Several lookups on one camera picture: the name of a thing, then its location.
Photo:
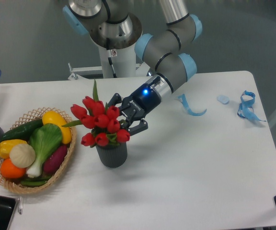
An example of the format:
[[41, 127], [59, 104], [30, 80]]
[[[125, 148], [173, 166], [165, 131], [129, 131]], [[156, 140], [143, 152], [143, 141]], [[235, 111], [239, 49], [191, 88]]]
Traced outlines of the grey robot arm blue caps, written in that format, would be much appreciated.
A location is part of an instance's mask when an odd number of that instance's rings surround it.
[[115, 94], [109, 102], [119, 105], [126, 119], [122, 128], [131, 135], [146, 130], [145, 116], [197, 71], [195, 61], [181, 50], [201, 35], [201, 21], [182, 0], [162, 0], [160, 7], [167, 30], [159, 36], [142, 32], [126, 0], [70, 0], [63, 7], [72, 29], [97, 45], [105, 78], [133, 77], [137, 59], [155, 72], [128, 97]]

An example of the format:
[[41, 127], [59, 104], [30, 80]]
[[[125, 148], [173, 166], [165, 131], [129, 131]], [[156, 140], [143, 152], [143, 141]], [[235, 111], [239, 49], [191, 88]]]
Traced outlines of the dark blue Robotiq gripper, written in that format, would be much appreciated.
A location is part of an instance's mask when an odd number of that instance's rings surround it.
[[[126, 118], [123, 128], [128, 128], [129, 134], [133, 136], [148, 129], [148, 123], [143, 118], [160, 103], [161, 98], [153, 88], [140, 86], [125, 98], [115, 93], [108, 102], [108, 107], [119, 107], [120, 114]], [[140, 120], [138, 125], [130, 127], [134, 121], [138, 120]]]

